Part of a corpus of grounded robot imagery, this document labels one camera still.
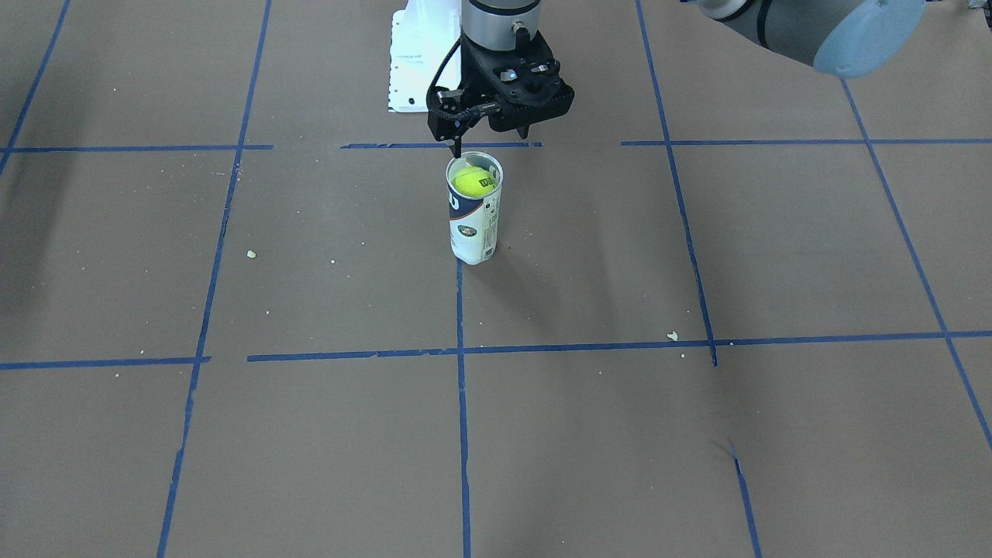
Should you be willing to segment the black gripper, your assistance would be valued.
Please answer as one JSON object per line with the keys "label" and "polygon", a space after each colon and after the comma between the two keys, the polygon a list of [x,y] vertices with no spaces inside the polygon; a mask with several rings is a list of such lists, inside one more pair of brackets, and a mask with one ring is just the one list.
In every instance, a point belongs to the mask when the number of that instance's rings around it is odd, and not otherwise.
{"label": "black gripper", "polygon": [[[517,129],[527,141],[531,125],[563,116],[573,105],[575,91],[560,76],[560,61],[540,32],[508,52],[486,49],[462,33],[460,57],[458,88],[492,96],[501,106],[498,114],[488,116],[495,132]],[[451,137],[453,159],[462,156],[462,136],[456,132]]]}

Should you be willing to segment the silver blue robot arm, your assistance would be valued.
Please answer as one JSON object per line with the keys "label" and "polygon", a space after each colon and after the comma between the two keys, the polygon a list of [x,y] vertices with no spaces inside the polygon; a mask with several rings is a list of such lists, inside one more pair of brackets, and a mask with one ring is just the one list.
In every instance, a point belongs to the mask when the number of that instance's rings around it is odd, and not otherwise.
{"label": "silver blue robot arm", "polygon": [[[712,27],[834,78],[892,60],[921,24],[925,1],[688,1]],[[456,39],[426,89],[433,140],[460,157],[479,123],[525,140],[570,112],[575,90],[541,29],[541,1],[462,1]]]}

